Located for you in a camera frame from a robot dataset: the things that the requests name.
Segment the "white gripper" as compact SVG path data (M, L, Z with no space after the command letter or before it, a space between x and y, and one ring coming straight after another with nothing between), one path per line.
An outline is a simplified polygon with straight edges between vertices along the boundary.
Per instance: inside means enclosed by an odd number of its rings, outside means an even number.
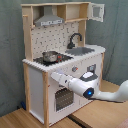
M57 81L61 86L68 87L69 82L73 79L70 75L60 74L57 72L53 72L51 77Z

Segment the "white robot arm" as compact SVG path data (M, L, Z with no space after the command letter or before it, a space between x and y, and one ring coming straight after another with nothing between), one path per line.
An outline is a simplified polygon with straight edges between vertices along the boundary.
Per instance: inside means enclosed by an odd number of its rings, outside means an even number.
M98 86L98 76L92 72L84 73L80 78L53 72L51 77L60 85L88 100L101 100L122 103L128 101L128 80L114 92L102 92Z

